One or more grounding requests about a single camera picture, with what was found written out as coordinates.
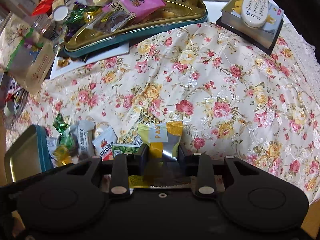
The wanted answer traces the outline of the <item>green foil candy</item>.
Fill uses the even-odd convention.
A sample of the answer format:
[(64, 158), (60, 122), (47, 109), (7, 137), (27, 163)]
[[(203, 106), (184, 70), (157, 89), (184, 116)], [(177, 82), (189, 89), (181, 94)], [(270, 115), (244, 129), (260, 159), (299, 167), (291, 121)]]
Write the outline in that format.
[(68, 150), (71, 150), (75, 146), (75, 141), (70, 132), (70, 126), (64, 121), (61, 113), (58, 113), (55, 117), (53, 126), (59, 133), (59, 144), (66, 146)]

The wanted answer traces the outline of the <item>kraft paper snack bag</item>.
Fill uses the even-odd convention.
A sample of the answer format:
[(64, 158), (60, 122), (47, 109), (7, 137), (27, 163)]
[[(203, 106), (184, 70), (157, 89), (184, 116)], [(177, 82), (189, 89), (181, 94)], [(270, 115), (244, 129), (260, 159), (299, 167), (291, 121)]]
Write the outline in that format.
[(1, 23), (1, 72), (8, 73), (30, 94), (37, 94), (54, 59), (52, 41), (9, 13)]

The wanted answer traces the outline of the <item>yellow white pastry snack packet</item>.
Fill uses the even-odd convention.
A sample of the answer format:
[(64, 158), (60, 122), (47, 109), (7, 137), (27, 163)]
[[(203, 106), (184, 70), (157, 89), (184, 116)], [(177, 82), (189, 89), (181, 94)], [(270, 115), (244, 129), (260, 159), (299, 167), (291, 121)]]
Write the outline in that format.
[(161, 122), (158, 124), (139, 124), (138, 134), (149, 147), (151, 158), (167, 157), (176, 160), (178, 147), (183, 134), (183, 122)]

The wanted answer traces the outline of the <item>clear plastic jar white lid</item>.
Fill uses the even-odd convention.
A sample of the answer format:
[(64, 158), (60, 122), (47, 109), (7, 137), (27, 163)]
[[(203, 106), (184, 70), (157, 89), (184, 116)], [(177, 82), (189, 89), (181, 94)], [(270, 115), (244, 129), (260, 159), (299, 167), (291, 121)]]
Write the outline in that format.
[(45, 14), (32, 16), (32, 27), (41, 36), (53, 41), (61, 34), (62, 25), (68, 14), (68, 8), (65, 5), (60, 5), (53, 10), (50, 16)]

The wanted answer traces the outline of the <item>teal tin lid tray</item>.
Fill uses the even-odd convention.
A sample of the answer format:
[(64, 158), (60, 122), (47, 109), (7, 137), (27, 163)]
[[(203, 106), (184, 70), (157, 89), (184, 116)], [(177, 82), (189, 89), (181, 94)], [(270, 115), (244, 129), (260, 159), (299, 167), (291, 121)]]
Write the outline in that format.
[(44, 127), (29, 126), (7, 150), (4, 167), (8, 184), (51, 170)]

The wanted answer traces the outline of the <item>white remote control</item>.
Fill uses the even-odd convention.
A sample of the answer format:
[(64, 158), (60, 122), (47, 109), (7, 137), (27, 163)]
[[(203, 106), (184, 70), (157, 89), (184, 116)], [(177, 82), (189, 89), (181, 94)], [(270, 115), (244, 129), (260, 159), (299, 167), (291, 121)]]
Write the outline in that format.
[(269, 0), (243, 0), (241, 18), (250, 28), (262, 27), (268, 16)]

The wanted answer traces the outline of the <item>white flat box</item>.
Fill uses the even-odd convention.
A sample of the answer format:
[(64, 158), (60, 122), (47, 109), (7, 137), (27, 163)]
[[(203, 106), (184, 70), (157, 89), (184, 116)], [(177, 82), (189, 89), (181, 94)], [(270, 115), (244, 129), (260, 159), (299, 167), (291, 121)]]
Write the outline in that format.
[(60, 75), (66, 74), (71, 70), (75, 70), (87, 64), (96, 63), (100, 60), (108, 59), (114, 56), (128, 54), (129, 51), (130, 51), (130, 46), (129, 46), (129, 42), (127, 42), (127, 43), (122, 43), (122, 44), (120, 43), (114, 46), (110, 46), (108, 48), (94, 51), (92, 53), (85, 55), (82, 60), (75, 60), (75, 61), (71, 59), (64, 60), (62, 57), (56, 56), (49, 79), (52, 80)]

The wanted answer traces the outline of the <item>floral tablecloth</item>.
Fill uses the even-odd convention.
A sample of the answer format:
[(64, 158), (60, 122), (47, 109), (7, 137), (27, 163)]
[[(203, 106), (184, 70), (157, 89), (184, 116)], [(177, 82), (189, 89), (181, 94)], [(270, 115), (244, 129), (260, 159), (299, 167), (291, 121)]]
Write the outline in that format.
[(212, 23), (147, 38), (126, 55), (44, 81), (6, 143), (32, 124), (56, 137), (58, 113), (122, 138), (144, 109), (182, 121), (189, 152), (234, 155), (319, 200), (319, 103), (281, 35), (270, 55)]

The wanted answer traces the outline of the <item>white red snack packet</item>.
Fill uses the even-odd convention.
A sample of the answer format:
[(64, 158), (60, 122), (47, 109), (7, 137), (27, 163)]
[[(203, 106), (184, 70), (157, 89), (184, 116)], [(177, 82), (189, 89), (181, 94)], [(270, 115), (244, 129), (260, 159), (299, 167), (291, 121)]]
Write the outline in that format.
[(112, 127), (108, 127), (98, 137), (96, 137), (92, 144), (97, 150), (97, 155), (102, 158), (103, 161), (112, 160), (112, 145), (118, 140)]

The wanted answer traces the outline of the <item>grey white snack packet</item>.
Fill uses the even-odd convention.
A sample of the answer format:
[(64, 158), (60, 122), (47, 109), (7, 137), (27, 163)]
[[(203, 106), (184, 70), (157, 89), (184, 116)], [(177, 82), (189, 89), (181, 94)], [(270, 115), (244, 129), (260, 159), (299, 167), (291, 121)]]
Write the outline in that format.
[(76, 138), (79, 160), (85, 160), (95, 155), (93, 148), (93, 129), (95, 123), (90, 120), (80, 120), (70, 126), (70, 133)]

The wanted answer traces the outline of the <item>pink snack bag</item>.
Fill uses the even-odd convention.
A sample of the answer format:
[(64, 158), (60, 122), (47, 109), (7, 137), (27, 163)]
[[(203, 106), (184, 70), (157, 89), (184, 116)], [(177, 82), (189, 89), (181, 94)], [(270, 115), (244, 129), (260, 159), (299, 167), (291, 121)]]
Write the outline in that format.
[(123, 11), (135, 14), (134, 23), (139, 23), (156, 10), (166, 6), (163, 0), (116, 0), (103, 7), (103, 12)]

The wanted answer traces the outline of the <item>gold teal snack tin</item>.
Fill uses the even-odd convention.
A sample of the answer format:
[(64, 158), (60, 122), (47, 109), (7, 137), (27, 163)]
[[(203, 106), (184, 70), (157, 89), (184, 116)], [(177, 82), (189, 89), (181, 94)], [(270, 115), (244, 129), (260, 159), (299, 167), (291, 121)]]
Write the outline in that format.
[(72, 38), (65, 43), (64, 50), (69, 57), (76, 58), (93, 51), (127, 42), (141, 37), (152, 36), (189, 24), (202, 23), (207, 20), (208, 12), (202, 0), (196, 6), (175, 0), (163, 0), (165, 7), (157, 9), (142, 22), (127, 22), (120, 29), (109, 32), (101, 23), (105, 13), (81, 27)]

